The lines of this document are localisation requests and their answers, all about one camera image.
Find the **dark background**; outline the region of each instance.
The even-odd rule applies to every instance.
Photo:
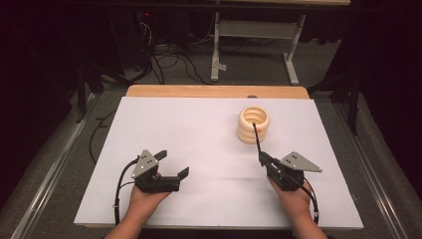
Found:
[[[352,1],[352,6],[378,7],[384,13],[309,15],[301,41],[317,38],[323,44],[342,39],[325,79],[350,69],[356,72],[375,121],[421,197],[422,28],[417,15],[422,8],[410,0]],[[79,52],[115,72],[119,62],[104,10],[19,0],[8,1],[0,11],[3,206],[29,162],[71,109],[68,97],[76,87]],[[181,11],[157,16],[163,35],[188,47],[186,34],[206,34],[211,15]],[[102,49],[109,50],[109,58],[97,57]]]

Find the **human hand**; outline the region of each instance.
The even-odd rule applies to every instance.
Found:
[[[105,237],[106,239],[138,237],[142,225],[154,213],[158,204],[164,200],[171,192],[144,193],[137,186],[134,186],[127,207],[126,214],[121,222],[115,226]]]
[[[142,225],[154,213],[158,204],[170,195],[170,193],[144,193],[137,186],[134,186],[123,220],[130,219]]]
[[[283,191],[270,177],[268,179],[274,190],[276,190],[280,203],[291,220],[303,216],[311,217],[311,199],[303,190],[298,188],[296,191]],[[304,188],[311,191],[311,187],[307,182],[304,183]]]

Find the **gray carpet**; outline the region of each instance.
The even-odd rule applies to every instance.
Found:
[[[227,64],[226,72],[221,72],[218,85],[288,85],[286,69],[280,57],[281,48],[288,47],[286,42],[278,42],[271,45],[250,44],[239,51],[236,43],[225,44],[222,48],[220,62]],[[336,50],[337,44],[318,45],[316,42],[300,44],[294,57],[295,67],[301,85],[307,87],[318,83],[322,78]],[[173,52],[182,53],[181,50],[173,49]],[[167,53],[157,56],[162,67],[172,66],[177,58],[166,57]],[[196,66],[198,75],[205,81],[209,81],[211,49],[207,45],[192,48],[186,53]],[[197,85],[189,74],[194,75],[194,69],[188,60],[181,55],[182,60],[171,68],[163,70],[166,84]],[[151,73],[140,84],[157,84],[157,77]],[[109,228],[86,228],[73,224],[80,202],[94,170],[94,163],[90,158],[90,139],[98,125],[96,118],[103,118],[113,111],[124,96],[125,88],[105,85],[105,92],[99,96],[92,113],[87,118],[87,123],[78,137],[77,142],[69,154],[69,160],[61,178],[51,195],[47,206],[35,224],[29,238],[102,238],[109,232]],[[363,221],[364,229],[353,231],[329,231],[336,238],[395,238],[385,223],[373,192],[369,187],[365,172],[359,161],[359,154],[343,125],[343,119],[338,114],[338,106],[333,105],[328,99],[327,93],[318,93],[314,97],[322,122],[330,139],[334,153],[338,159],[340,168],[344,174],[350,193],[355,198],[355,204]],[[43,181],[50,165],[58,157],[64,142],[71,134],[74,126],[76,111],[68,116],[62,126],[56,130],[51,139],[34,158],[25,176],[15,189],[8,204],[0,214],[0,238],[10,238],[16,229],[23,214],[33,199],[38,187]],[[105,120],[105,125],[110,125],[112,116]],[[421,226],[422,209],[420,200],[413,188],[405,178],[403,172],[389,152],[382,139],[382,135],[370,116],[364,100],[359,102],[358,113],[358,139],[361,141],[367,155],[370,155],[371,163],[376,174],[384,185],[391,203],[396,209],[397,215],[403,223],[408,238],[422,238]],[[93,155],[98,158],[103,143],[106,139],[108,127],[101,127],[93,137]],[[197,237],[238,237],[238,238],[279,238],[281,232],[258,231],[251,233],[183,231],[183,230],[152,230],[142,232],[144,238],[197,238]]]

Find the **black curtain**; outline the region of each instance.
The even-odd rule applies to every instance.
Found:
[[[75,63],[64,49],[59,13],[52,1],[0,7],[1,207],[71,109]]]

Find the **hand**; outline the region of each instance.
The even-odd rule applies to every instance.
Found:
[[[299,216],[309,216],[310,212],[310,197],[300,188],[296,191],[283,191],[270,177],[268,177],[271,185],[279,195],[280,203],[291,219]],[[304,188],[311,191],[310,185],[305,182]]]
[[[130,218],[130,220],[136,220],[140,224],[143,224],[154,213],[158,204],[170,195],[170,193],[144,193],[137,186],[134,186],[123,220]]]
[[[137,238],[142,225],[154,213],[158,204],[170,195],[170,193],[144,193],[137,186],[134,186],[130,194],[126,214],[121,222],[108,233],[106,238]]]
[[[296,191],[283,191],[270,177],[268,177],[268,180],[279,195],[280,203],[292,221],[297,238],[325,239],[326,235],[311,217],[310,197],[300,188]],[[307,182],[304,183],[304,188],[311,191]]]

